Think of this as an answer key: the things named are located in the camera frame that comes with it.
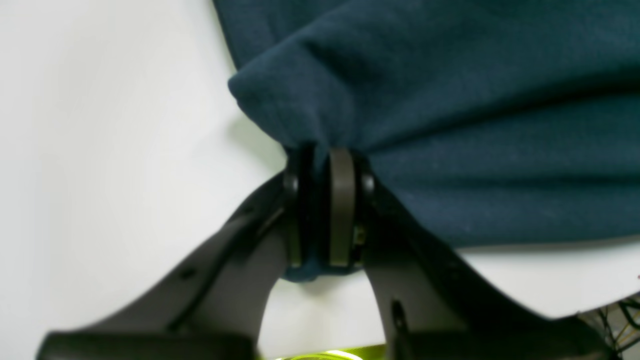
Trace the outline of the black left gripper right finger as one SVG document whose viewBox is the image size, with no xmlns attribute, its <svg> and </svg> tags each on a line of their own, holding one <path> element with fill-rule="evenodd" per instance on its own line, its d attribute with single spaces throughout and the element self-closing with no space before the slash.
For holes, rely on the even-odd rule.
<svg viewBox="0 0 640 360">
<path fill-rule="evenodd" d="M 416 223 L 346 148 L 330 150 L 328 262 L 360 266 L 391 360 L 608 360 L 612 348 L 576 316 L 549 319 L 484 279 Z"/>
</svg>

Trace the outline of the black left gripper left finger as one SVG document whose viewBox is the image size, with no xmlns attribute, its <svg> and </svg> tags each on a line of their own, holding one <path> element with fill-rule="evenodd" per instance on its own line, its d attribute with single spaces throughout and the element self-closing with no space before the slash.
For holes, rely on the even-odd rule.
<svg viewBox="0 0 640 360">
<path fill-rule="evenodd" d="M 254 360 L 275 283 L 304 266 L 313 151 L 250 194 L 222 228 L 105 319 L 50 332 L 40 360 Z"/>
</svg>

